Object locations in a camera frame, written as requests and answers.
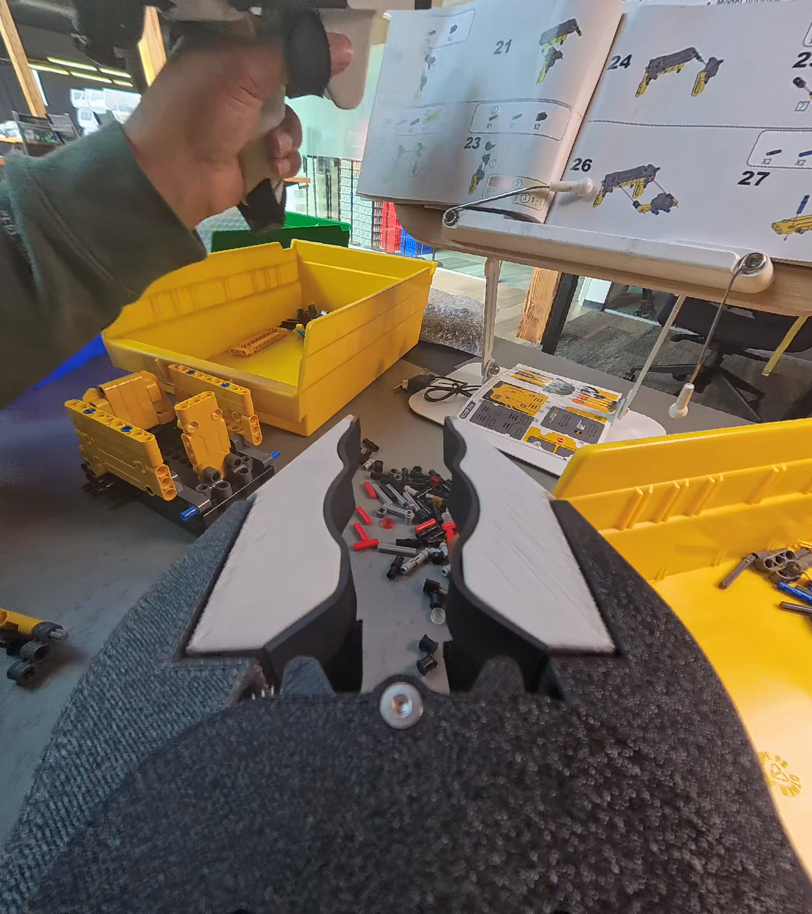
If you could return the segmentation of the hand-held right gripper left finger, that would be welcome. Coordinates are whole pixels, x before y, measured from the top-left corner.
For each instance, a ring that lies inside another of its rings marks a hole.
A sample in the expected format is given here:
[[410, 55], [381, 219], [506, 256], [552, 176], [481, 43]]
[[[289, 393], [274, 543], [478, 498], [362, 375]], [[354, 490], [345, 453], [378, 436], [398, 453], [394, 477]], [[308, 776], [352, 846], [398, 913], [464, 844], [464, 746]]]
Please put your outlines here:
[[356, 620], [349, 546], [361, 428], [346, 416], [249, 499], [189, 656], [333, 656]]

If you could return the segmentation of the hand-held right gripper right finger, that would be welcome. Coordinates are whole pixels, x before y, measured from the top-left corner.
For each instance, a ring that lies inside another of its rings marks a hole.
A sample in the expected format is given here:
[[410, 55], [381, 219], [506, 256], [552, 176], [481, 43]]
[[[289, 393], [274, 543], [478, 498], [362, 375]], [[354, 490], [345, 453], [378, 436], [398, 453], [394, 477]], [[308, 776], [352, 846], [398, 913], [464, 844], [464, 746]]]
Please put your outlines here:
[[465, 420], [445, 420], [443, 445], [461, 594], [546, 655], [612, 654], [615, 643], [557, 501]]

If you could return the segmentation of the yellow divided parts bin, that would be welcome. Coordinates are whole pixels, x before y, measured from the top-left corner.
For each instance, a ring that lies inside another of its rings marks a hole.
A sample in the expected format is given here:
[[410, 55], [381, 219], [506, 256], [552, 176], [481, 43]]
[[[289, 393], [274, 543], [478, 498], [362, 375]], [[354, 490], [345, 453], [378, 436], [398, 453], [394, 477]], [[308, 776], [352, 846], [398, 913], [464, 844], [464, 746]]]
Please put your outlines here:
[[686, 625], [742, 717], [812, 878], [812, 625], [743, 556], [812, 542], [812, 418], [605, 443], [575, 456], [569, 501]]

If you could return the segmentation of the lego instruction booklet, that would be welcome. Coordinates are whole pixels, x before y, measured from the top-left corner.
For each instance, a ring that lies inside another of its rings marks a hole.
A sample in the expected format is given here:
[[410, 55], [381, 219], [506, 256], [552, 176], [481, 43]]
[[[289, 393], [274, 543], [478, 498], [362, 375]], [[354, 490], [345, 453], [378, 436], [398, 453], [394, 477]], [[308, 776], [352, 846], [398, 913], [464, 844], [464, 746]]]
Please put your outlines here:
[[812, 265], [812, 1], [393, 14], [357, 191]]

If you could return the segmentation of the person's left forearm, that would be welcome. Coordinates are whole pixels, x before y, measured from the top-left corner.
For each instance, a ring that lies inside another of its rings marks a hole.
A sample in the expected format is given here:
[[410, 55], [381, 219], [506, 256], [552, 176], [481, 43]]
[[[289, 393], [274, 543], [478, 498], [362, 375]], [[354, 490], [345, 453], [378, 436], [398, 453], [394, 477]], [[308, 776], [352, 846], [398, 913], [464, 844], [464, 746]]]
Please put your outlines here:
[[0, 180], [0, 410], [155, 281], [205, 257], [119, 124], [13, 158]]

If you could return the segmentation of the pile of small lego pieces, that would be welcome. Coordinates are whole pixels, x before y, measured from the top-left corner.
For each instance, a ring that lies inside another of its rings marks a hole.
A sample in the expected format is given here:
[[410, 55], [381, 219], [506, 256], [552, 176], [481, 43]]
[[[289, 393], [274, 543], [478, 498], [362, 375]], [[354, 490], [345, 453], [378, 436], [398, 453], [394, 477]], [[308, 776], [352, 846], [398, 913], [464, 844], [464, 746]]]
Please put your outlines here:
[[405, 673], [447, 692], [444, 645], [450, 547], [450, 479], [420, 465], [385, 463], [378, 444], [360, 442], [351, 540], [365, 687]]

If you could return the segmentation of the lego sticker sheet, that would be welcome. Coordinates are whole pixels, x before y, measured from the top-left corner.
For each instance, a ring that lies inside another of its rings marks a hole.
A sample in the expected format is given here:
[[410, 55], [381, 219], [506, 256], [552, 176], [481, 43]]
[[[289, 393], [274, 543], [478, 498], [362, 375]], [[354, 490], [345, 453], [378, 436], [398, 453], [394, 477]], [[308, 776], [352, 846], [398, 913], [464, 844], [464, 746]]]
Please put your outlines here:
[[606, 439], [622, 399], [613, 390], [517, 365], [484, 382], [456, 416], [506, 456], [560, 478], [577, 453]]

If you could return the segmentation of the yellow lego robot model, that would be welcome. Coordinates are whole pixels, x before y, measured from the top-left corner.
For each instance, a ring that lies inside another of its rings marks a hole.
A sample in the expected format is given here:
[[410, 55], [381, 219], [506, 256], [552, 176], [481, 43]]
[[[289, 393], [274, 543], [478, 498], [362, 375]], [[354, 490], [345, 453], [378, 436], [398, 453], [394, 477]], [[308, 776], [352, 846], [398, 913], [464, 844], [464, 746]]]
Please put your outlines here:
[[65, 403], [79, 440], [83, 490], [142, 501], [195, 534], [276, 472], [251, 392], [180, 364], [142, 370]]

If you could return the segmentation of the orange lego beam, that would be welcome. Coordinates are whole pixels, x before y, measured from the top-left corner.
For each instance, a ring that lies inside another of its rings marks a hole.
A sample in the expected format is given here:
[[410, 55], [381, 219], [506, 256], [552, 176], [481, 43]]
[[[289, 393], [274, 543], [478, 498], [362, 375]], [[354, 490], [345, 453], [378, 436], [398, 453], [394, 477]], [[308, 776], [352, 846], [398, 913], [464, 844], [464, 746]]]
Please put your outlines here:
[[264, 349], [285, 340], [290, 333], [291, 330], [284, 326], [267, 328], [241, 340], [231, 346], [228, 351], [233, 357], [249, 358], [262, 352]]

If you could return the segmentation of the black lego parts cluster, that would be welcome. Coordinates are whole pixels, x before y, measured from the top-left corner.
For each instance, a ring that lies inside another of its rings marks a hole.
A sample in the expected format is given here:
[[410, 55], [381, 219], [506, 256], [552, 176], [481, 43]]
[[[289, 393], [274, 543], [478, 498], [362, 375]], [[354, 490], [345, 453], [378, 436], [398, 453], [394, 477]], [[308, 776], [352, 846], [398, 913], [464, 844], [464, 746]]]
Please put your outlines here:
[[330, 314], [330, 312], [318, 309], [315, 304], [310, 303], [306, 308], [300, 308], [295, 317], [281, 321], [279, 327], [304, 337], [307, 326], [327, 314]]

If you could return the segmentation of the person's left hand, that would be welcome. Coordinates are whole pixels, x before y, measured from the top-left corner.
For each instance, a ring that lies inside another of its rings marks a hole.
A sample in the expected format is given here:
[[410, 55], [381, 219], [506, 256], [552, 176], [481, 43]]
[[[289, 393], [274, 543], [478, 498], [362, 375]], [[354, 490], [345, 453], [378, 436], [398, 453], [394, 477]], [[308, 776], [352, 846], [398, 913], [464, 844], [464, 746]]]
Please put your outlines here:
[[127, 142], [185, 227], [243, 199], [241, 151], [285, 83], [280, 45], [210, 35], [179, 50], [142, 96], [124, 128]]

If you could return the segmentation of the stack of coloured crates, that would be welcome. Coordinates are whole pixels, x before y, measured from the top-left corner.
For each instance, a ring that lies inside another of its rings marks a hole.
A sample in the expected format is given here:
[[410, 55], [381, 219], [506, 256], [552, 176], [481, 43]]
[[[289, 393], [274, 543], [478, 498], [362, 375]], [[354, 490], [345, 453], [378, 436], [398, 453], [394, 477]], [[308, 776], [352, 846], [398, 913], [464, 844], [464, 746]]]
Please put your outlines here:
[[394, 204], [357, 193], [361, 170], [358, 159], [304, 155], [301, 175], [308, 180], [301, 191], [304, 214], [310, 219], [347, 225], [351, 247], [433, 259], [435, 248], [406, 232]]

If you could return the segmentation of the green plastic bin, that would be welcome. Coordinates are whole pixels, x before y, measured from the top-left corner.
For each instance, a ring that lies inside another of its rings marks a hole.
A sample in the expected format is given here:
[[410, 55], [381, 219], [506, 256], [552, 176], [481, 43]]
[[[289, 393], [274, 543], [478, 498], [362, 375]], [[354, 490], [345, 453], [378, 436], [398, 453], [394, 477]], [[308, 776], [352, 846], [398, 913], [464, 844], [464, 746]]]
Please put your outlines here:
[[254, 232], [237, 213], [230, 212], [229, 215], [231, 219], [220, 216], [215, 220], [208, 241], [211, 253], [269, 243], [289, 248], [295, 240], [344, 248], [350, 243], [351, 225], [347, 222], [288, 212], [285, 223], [280, 228]]

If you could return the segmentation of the yellow plastic bin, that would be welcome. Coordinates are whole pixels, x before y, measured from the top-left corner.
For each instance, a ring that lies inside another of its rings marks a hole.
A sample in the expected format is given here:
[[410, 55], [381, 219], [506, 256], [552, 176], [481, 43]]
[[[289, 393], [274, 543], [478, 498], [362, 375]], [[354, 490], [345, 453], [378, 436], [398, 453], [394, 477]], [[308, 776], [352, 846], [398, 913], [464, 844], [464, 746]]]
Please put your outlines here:
[[[102, 333], [111, 361], [246, 387], [262, 425], [306, 437], [418, 343], [436, 262], [295, 240], [211, 253], [153, 283]], [[228, 349], [313, 303], [330, 314], [249, 358]]]

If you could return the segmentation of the small bubble wrap piece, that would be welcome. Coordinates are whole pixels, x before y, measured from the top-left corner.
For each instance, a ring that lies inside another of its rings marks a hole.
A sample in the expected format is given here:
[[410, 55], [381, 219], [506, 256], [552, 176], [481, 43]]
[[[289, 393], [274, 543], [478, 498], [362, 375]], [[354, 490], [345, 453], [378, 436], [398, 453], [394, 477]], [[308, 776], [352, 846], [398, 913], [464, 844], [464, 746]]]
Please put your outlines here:
[[423, 313], [420, 341], [480, 357], [483, 322], [483, 303], [431, 288]]

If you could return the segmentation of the blue plastic bin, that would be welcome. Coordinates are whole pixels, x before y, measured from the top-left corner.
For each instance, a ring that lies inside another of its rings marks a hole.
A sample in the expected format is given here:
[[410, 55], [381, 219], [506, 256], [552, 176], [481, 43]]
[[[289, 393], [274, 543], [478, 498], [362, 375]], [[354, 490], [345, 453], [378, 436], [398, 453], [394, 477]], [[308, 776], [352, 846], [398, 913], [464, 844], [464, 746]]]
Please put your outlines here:
[[58, 368], [56, 368], [50, 375], [38, 381], [34, 385], [34, 390], [42, 389], [50, 383], [69, 376], [94, 358], [100, 358], [105, 354], [106, 349], [103, 338], [101, 335], [97, 335], [88, 344], [81, 348], [75, 355], [67, 359]]

